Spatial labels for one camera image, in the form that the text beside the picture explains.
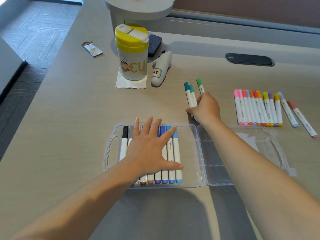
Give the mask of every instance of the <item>beige desk surface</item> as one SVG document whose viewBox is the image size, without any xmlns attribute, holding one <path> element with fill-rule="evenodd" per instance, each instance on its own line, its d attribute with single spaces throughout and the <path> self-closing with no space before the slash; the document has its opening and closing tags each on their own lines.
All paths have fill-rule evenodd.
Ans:
<svg viewBox="0 0 320 240">
<path fill-rule="evenodd" d="M 101 174 L 106 142 L 117 123 L 137 116 L 142 122 L 154 116 L 188 123 L 183 83 L 196 84 L 197 77 L 218 99 L 226 124 L 237 122 L 233 90 L 259 89 L 282 91 L 320 132 L 318 49 L 161 36 L 174 53 L 163 85 L 153 88 L 148 79 L 145 90 L 115 88 L 119 61 L 110 14 L 102 0 L 86 0 L 0 163 L 0 239 Z M 92 58 L 81 46 L 84 41 L 93 41 L 104 54 Z M 224 58 L 227 52 L 268 55 L 276 65 L 234 65 Z M 320 140 L 302 126 L 293 129 L 284 113 L 283 120 L 283 128 L 271 131 L 298 182 L 320 200 Z M 253 233 L 242 215 L 246 211 L 233 187 L 129 191 L 91 239 L 236 239 L 243 229 Z M 242 225 L 234 224 L 237 217 Z"/>
</svg>

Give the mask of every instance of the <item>blue marker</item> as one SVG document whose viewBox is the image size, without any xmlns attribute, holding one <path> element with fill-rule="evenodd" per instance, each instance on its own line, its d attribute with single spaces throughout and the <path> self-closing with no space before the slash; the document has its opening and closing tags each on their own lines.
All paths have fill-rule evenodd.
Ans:
<svg viewBox="0 0 320 240">
<path fill-rule="evenodd" d="M 191 92 L 190 92 L 190 87 L 187 82 L 184 84 L 184 89 L 186 90 L 186 98 L 188 99 L 189 108 L 195 107 L 196 105 L 193 104 L 193 100 L 192 100 Z"/>
<path fill-rule="evenodd" d="M 172 138 L 173 138 L 174 161 L 177 163 L 181 163 L 179 141 L 178 141 L 178 129 L 173 134 Z M 176 170 L 176 181 L 177 181 L 177 184 L 182 183 L 182 170 Z"/>
<path fill-rule="evenodd" d="M 160 137 L 160 130 L 158 127 L 157 136 Z M 154 174 L 154 183 L 155 184 L 161 184 L 161 171 Z"/>
<path fill-rule="evenodd" d="M 160 136 L 162 136 L 164 133 L 166 132 L 166 127 L 164 125 L 160 126 Z M 165 145 L 162 149 L 162 156 L 165 160 L 168 160 L 167 157 L 167 145 Z M 169 175 L 168 175 L 168 171 L 166 170 L 162 170 L 161 171 L 161 176 L 162 176 L 162 183 L 163 184 L 167 184 L 168 180 L 169 180 Z"/>
<path fill-rule="evenodd" d="M 168 149 L 168 161 L 174 162 L 174 145 L 172 142 L 172 137 L 170 137 L 169 141 L 167 142 L 167 149 Z M 169 170 L 169 183 L 174 184 L 176 182 L 176 174 L 174 170 Z"/>
</svg>

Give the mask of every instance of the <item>white napkin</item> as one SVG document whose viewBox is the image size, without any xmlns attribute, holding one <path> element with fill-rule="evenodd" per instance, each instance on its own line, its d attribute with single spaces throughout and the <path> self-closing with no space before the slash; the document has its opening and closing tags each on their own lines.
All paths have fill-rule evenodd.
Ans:
<svg viewBox="0 0 320 240">
<path fill-rule="evenodd" d="M 136 89 L 145 89 L 147 85 L 147 76 L 145 76 L 143 79 L 139 81 L 130 81 L 128 79 L 125 79 L 121 72 L 118 71 L 118 77 L 117 77 L 117 83 L 115 84 L 116 88 L 136 88 Z"/>
</svg>

